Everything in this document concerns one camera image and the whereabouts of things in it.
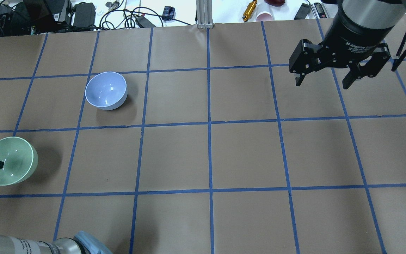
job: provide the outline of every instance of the blue tape grid line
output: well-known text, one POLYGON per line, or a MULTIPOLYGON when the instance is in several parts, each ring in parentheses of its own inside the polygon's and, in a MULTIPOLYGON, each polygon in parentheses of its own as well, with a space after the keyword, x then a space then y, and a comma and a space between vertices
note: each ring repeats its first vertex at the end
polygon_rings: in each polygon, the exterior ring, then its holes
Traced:
MULTIPOLYGON (((406 114, 400 115, 369 115, 369 116, 349 116, 349 119, 378 119, 378 118, 393 118, 393 117, 406 117, 406 114)), ((281 122, 289 121, 319 121, 319 120, 337 120, 345 119, 345 116, 339 117, 296 117, 288 119, 280 119, 281 122)), ((211 121, 211 124, 230 124, 230 123, 252 123, 252 122, 278 122, 278 119, 255 119, 255 120, 233 120, 233 121, 211 121)), ((145 127, 164 127, 164 126, 186 126, 186 125, 206 125, 208 122, 173 122, 173 123, 154 123, 145 124, 145 127)), ((38 129, 38 130, 18 130, 17 132, 66 132, 79 130, 93 130, 93 129, 123 129, 123 128, 140 128, 141 124, 137 125, 109 125, 109 126, 87 126, 79 128, 59 128, 59 129, 38 129)), ((13 133, 13 130, 0 130, 0 133, 13 133)))
POLYGON ((19 126, 20 121, 21 121, 21 116, 23 115, 24 107, 26 106, 26 102, 27 102, 27 97, 29 96, 29 92, 31 90, 32 83, 34 82, 34 77, 35 77, 35 74, 37 72, 37 68, 38 68, 38 65, 40 63, 40 59, 42 58, 43 49, 45 48, 45 45, 47 43, 47 38, 48 38, 48 34, 45 35, 45 38, 43 40, 43 45, 42 45, 42 48, 40 50, 39 56, 37 58, 37 63, 35 65, 34 72, 33 72, 32 77, 31 77, 31 82, 29 82, 29 87, 27 88, 26 96, 24 97, 23 105, 21 107, 20 114, 18 116, 18 120, 17 120, 17 123, 15 125, 15 129, 13 130, 13 133, 12 133, 13 137, 17 134, 18 126, 19 126))
MULTIPOLYGON (((317 20, 318 26, 319 26, 319 31, 322 34, 322 29, 320 26, 319 21, 317 20)), ((36 77, 36 71, 43 53, 43 49, 45 47, 46 41, 47 41, 47 35, 45 35, 45 40, 42 45, 42 49, 39 55, 39 58, 37 60, 36 67, 34 69, 34 74, 32 77, 15 77, 15 78, 0 78, 0 80, 14 80, 14 79, 31 79, 31 82, 29 84, 29 88, 26 93, 26 97, 24 99, 23 106, 20 111, 20 115, 17 120, 16 128, 14 130, 0 130, 0 133, 13 133, 13 135, 16 135, 17 132, 60 132, 60 131, 76 131, 75 135, 75 140, 74 140, 74 145, 72 148, 72 155, 70 158, 70 163, 69 163, 69 168, 66 176, 66 182, 64 184, 64 191, 63 193, 44 193, 44 194, 3 194, 0 195, 0 198, 40 198, 40 197, 61 197, 61 206, 60 210, 58 213, 58 219, 56 222, 56 227, 55 227, 55 233, 54 233, 54 239, 57 237, 57 232, 60 224, 60 219, 61 219, 61 212, 63 209, 63 203, 64 199, 66 196, 119 196, 119 195, 134 195, 134 209, 133 209, 133 223, 132 223, 132 232, 131 232, 131 241, 130 241, 130 253, 133 251, 134 247, 134 229, 135 229, 135 217, 136 217, 136 210, 137 210, 137 197, 138 195, 151 195, 151 194, 176 194, 176 193, 209 193, 210 194, 210 223, 211 223, 211 253, 214 253, 214 222, 213 222, 213 193, 214 192, 249 192, 249 191, 288 191, 289 192, 289 199, 290 199, 290 209, 291 209, 291 214, 292 214, 292 224, 293 224, 293 230, 294 230, 294 236, 295 236, 295 244, 296 244, 296 249, 297 252, 299 253, 299 246, 298 246, 298 237, 297 237, 297 230, 295 226, 295 217, 294 217, 294 211, 293 211, 293 205, 292 205, 292 195, 291 191, 292 190, 325 190, 325 189, 355 189, 355 188, 365 188, 368 196, 368 201, 369 205, 371 206, 371 212, 373 214, 373 219, 374 219, 374 224, 377 229, 377 235, 379 236, 379 241, 380 245, 382 247, 382 251, 385 253, 385 247, 383 245, 383 241, 381 238, 381 234, 378 228, 378 223, 377 219, 373 210, 372 206, 372 200, 369 194, 369 188, 398 188, 398 187, 406 187, 406 183, 397 183, 397 184, 384 184, 384 185, 368 185, 366 183, 365 177, 364 177, 364 172, 362 169, 362 166, 360 166, 361 174, 364 179, 364 185, 342 185, 342 186, 300 186, 300 187, 291 187, 290 182, 289 182, 289 172, 287 171, 287 161, 285 159, 285 149, 284 149, 284 143, 282 142, 282 132, 281 132, 281 122, 285 121, 312 121, 312 120, 335 120, 335 119, 345 119, 348 122, 349 126, 349 131, 351 133, 352 137, 352 142, 356 151, 357 159, 359 160, 359 154, 356 148, 355 140, 353 137, 353 132, 351 130, 350 126, 350 119, 373 119, 373 118, 385 118, 385 117, 406 117, 406 114, 401 114, 401 115, 384 115, 384 116, 348 116, 345 105, 343 103, 343 98, 340 93, 340 88, 339 84, 337 82, 336 76, 334 72, 332 71, 333 77, 335 79, 335 83, 337 85, 338 93, 340 96, 340 100, 342 101, 343 109, 345 111, 345 116, 339 116, 339 117, 302 117, 302 118, 293 118, 293 119, 280 119, 279 117, 279 111, 278 111, 278 106, 277 106, 277 98, 275 95, 275 85, 273 81, 273 73, 272 73, 272 67, 275 66, 288 66, 288 64, 271 64, 270 61, 270 52, 269 52, 269 47, 267 44, 266 40, 266 32, 264 29, 264 23, 261 22, 262 30, 263 30, 263 36, 264 36, 264 42, 266 45, 266 51, 267 51, 267 58, 268 58, 268 64, 267 65, 253 65, 253 66, 224 66, 224 67, 210 67, 210 57, 209 57, 209 30, 207 30, 207 51, 208 51, 208 65, 206 68, 191 68, 191 69, 160 69, 160 70, 152 70, 150 71, 149 66, 150 66, 150 59, 151 59, 151 48, 152 48, 152 39, 153 39, 153 29, 151 30, 150 34, 150 45, 149 45, 149 50, 148 50, 148 66, 147 66, 147 71, 125 71, 125 72, 120 72, 121 74, 133 74, 133 73, 146 73, 147 74, 147 83, 145 87, 145 99, 144 99, 144 108, 143 108, 143 116, 142 116, 142 125, 132 125, 132 126, 97 126, 97 127, 80 127, 80 121, 82 118, 82 111, 84 108, 84 102, 85 102, 85 97, 83 97, 82 100, 82 105, 81 105, 81 112, 79 115, 79 121, 78 121, 78 126, 76 128, 62 128, 62 129, 40 129, 40 130, 18 130, 19 123, 21 121, 21 116, 24 111, 24 107, 27 102, 27 98, 29 96, 30 89, 32 87, 32 83, 34 79, 42 79, 42 78, 55 78, 55 77, 83 77, 87 76, 87 80, 90 79, 90 76, 96 75, 97 73, 92 73, 92 65, 93 61, 95 58, 95 52, 97 49, 97 43, 98 43, 98 37, 99 37, 99 32, 97 32, 97 38, 95 41, 95 47, 92 55, 92 62, 90 65, 89 73, 87 74, 67 74, 67 75, 51 75, 51 76, 40 76, 36 77), (271 76, 271 83, 272 83, 272 92, 273 92, 273 97, 274 97, 274 103, 276 107, 276 113, 277 113, 277 119, 261 119, 261 120, 240 120, 240 121, 217 121, 217 122, 212 122, 211 121, 211 106, 210 106, 210 70, 212 69, 240 69, 240 68, 264 68, 264 67, 269 67, 269 73, 271 76), (146 113, 146 105, 147 105, 147 92, 148 92, 148 77, 150 72, 175 72, 175 71, 202 71, 202 70, 207 70, 208 73, 208 122, 182 122, 182 123, 163 123, 163 124, 145 124, 145 113, 146 113), (283 159, 285 163, 285 173, 287 175, 287 186, 286 187, 273 187, 273 188, 222 188, 222 189, 213 189, 212 186, 212 168, 211 168, 211 125, 212 124, 229 124, 229 123, 247 123, 247 122, 277 122, 279 126, 279 135, 280 135, 280 140, 282 144, 282 152, 283 152, 283 159), (161 126, 182 126, 182 125, 205 125, 208 124, 208 159, 209 159, 209 189, 191 189, 191 190, 168 190, 168 191, 139 191, 139 178, 140 178, 140 162, 141 162, 141 156, 142 156, 142 142, 143 142, 143 131, 145 127, 161 127, 161 126), (74 157, 74 151, 76 148, 76 143, 78 140, 78 135, 79 135, 79 130, 87 130, 87 129, 104 129, 104 128, 131 128, 131 127, 140 127, 142 128, 142 135, 141 135, 141 140, 140 140, 140 153, 139 153, 139 161, 138 161, 138 167, 137 167, 137 178, 136 178, 136 190, 134 192, 113 192, 113 193, 66 193, 66 188, 68 185, 68 180, 69 180, 69 175, 71 171, 71 165, 73 162, 73 157, 74 157)), ((399 75, 398 72, 396 72, 396 75, 398 76, 398 79, 401 83, 401 86, 405 92, 406 95, 406 88, 405 85, 399 75)))
MULTIPOLYGON (((330 186, 294 186, 293 191, 300 190, 337 190, 361 188, 405 188, 406 183, 383 183, 378 185, 330 185, 330 186)), ((66 196, 132 196, 132 195, 164 195, 184 193, 229 193, 229 192, 257 192, 257 191, 287 191, 287 187, 258 187, 258 188, 216 188, 216 189, 184 189, 162 191, 126 191, 126 192, 98 192, 98 193, 66 193, 66 196)), ((50 198, 62 197, 62 193, 39 194, 0 194, 0 198, 50 198)))
POLYGON ((207 82, 208 82, 208 172, 209 172, 209 225, 211 237, 211 254, 214 254, 214 201, 213 201, 213 152, 211 148, 211 69, 210 69, 210 42, 209 28, 206 28, 206 54, 207 54, 207 82))
POLYGON ((286 151, 285 151, 285 144, 283 141, 283 132, 282 132, 282 124, 281 124, 281 118, 280 118, 280 112, 278 110, 278 103, 277 103, 277 95, 275 93, 275 82, 273 80, 273 72, 272 72, 272 63, 270 60, 270 51, 269 51, 269 45, 267 43, 267 36, 266 36, 266 29, 264 28, 264 22, 261 21, 261 29, 263 31, 263 36, 264 36, 264 44, 266 45, 266 53, 267 53, 267 62, 269 64, 269 74, 270 74, 270 82, 272 85, 272 95, 273 95, 273 102, 275 106, 275 113, 277 115, 277 123, 278 123, 278 133, 280 136, 280 144, 281 144, 281 149, 282 149, 282 156, 283 156, 283 164, 285 168, 285 175, 286 175, 286 185, 287 185, 287 191, 288 191, 288 198, 289 198, 289 208, 290 208, 290 216, 291 216, 291 222, 292 222, 292 230, 294 233, 294 242, 295 242, 295 251, 297 254, 300 254, 300 245, 299 245, 299 238, 297 234, 297 225, 295 222, 295 213, 294 213, 294 202, 292 201, 292 187, 289 179, 289 171, 288 171, 288 166, 287 166, 287 159, 286 159, 286 151))
MULTIPOLYGON (((92 67, 93 67, 93 62, 95 60, 95 54, 97 52, 97 45, 98 45, 99 37, 100 37, 100 31, 97 32, 97 36, 95 38, 95 46, 93 47, 92 61, 90 62, 90 67, 89 67, 89 72, 87 74, 87 82, 86 83, 89 82, 90 76, 91 76, 91 73, 92 73, 92 67)), ((67 175, 66 175, 66 178, 65 178, 65 183, 63 184, 63 192, 62 192, 61 204, 59 206, 59 212, 58 212, 58 215, 57 215, 57 221, 56 221, 56 225, 55 225, 55 229, 54 229, 53 241, 55 241, 57 239, 57 234, 58 234, 58 231, 59 231, 59 224, 61 223, 63 204, 64 204, 65 198, 66 198, 66 193, 67 193, 67 188, 68 188, 68 181, 69 181, 69 178, 70 178, 71 167, 72 167, 72 164, 73 164, 74 153, 76 151, 76 144, 78 142, 79 127, 81 125, 82 112, 84 111, 84 105, 85 105, 85 95, 82 95, 82 102, 81 102, 81 109, 79 111, 78 125, 76 127, 76 134, 75 134, 75 137, 74 137, 73 148, 71 149, 70 162, 69 162, 68 169, 67 169, 67 175)))
POLYGON ((151 48, 153 44, 153 28, 150 30, 150 42, 148 46, 148 62, 147 62, 147 81, 145 82, 145 96, 143 99, 143 113, 142 113, 142 127, 140 132, 140 142, 139 142, 139 158, 137 160, 137 176, 136 176, 136 194, 134 195, 133 204, 133 218, 131 224, 131 239, 129 240, 129 254, 134 251, 134 235, 136 227, 136 216, 137 216, 137 200, 139 198, 139 183, 140 183, 140 167, 142 164, 142 148, 143 148, 143 134, 145 131, 145 115, 147 113, 147 98, 148 98, 148 82, 150 80, 150 62, 151 62, 151 48))
MULTIPOLYGON (((317 24, 318 24, 318 27, 319 27, 320 35, 322 37, 322 40, 324 40, 324 34, 322 32, 322 27, 320 25, 319 20, 318 19, 316 19, 316 20, 317 20, 317 24)), ((332 70, 333 79, 335 80, 336 89, 337 89, 337 92, 338 92, 338 95, 339 95, 339 99, 340 99, 341 105, 343 107, 345 120, 347 122, 347 127, 348 127, 349 132, 350 132, 350 137, 352 139, 352 144, 353 144, 353 148, 355 150, 356 160, 358 161, 358 167, 359 167, 359 170, 361 172, 361 177, 363 179, 363 185, 364 185, 364 189, 366 190, 366 196, 367 196, 367 199, 368 199, 369 208, 371 210, 372 220, 374 221, 375 230, 377 232, 377 237, 379 239, 380 248, 382 249, 382 253, 385 254, 386 253, 385 244, 383 243, 382 234, 380 232, 380 227, 379 227, 379 223, 377 221, 377 216, 375 215, 375 209, 374 209, 374 205, 372 204, 372 198, 370 196, 366 176, 364 175, 363 164, 361 162, 361 158, 359 157, 358 147, 356 146, 355 136, 353 134, 352 126, 351 126, 351 123, 350 123, 350 117, 349 117, 349 115, 347 113, 347 109, 345 107, 343 95, 342 95, 342 93, 340 91, 340 86, 339 86, 338 79, 336 77, 335 71, 334 71, 333 68, 331 70, 332 70)))

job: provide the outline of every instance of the green bowl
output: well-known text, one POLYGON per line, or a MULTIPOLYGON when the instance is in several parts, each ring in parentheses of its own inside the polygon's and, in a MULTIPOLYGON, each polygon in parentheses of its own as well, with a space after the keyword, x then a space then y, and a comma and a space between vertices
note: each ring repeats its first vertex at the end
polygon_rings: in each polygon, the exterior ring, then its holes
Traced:
POLYGON ((37 151, 21 137, 6 137, 0 140, 0 185, 13 185, 32 175, 38 163, 37 151))

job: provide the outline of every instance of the white bowl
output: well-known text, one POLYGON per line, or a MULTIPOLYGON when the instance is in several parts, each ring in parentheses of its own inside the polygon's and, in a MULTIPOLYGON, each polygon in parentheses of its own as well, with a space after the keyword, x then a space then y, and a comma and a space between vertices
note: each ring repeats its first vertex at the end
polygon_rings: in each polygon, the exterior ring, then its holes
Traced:
POLYGON ((107 71, 93 77, 86 86, 86 100, 103 110, 121 106, 128 96, 126 80, 119 73, 107 71))

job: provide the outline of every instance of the gold cylinder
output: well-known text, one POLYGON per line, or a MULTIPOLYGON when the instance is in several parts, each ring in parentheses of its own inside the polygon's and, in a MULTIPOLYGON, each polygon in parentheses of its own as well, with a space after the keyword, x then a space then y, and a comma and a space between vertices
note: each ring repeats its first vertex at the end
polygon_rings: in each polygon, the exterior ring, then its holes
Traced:
POLYGON ((256 2, 257 2, 257 0, 253 0, 251 3, 248 4, 248 6, 245 9, 244 14, 242 16, 242 20, 244 22, 247 22, 247 20, 249 20, 250 17, 252 16, 253 11, 255 11, 255 8, 256 8, 256 2))

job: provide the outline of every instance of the metal post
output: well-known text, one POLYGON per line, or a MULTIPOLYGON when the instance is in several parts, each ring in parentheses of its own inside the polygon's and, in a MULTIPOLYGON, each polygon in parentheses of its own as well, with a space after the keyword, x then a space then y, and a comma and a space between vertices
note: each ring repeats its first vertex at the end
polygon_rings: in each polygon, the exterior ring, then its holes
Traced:
POLYGON ((213 28, 213 0, 197 0, 197 27, 213 28))

